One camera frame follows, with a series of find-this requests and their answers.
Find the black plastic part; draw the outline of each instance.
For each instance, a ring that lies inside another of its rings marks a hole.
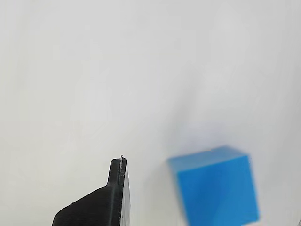
[[[130,203],[126,168],[125,158],[113,159],[108,184],[59,211],[52,226],[128,226]]]

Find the blue block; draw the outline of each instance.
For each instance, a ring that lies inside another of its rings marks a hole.
[[[259,219],[249,158],[228,146],[169,159],[190,226]]]

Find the white backdrop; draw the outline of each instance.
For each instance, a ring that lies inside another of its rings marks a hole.
[[[251,154],[301,218],[299,0],[0,0],[0,225],[52,224],[128,157],[131,226],[179,226],[166,159]]]

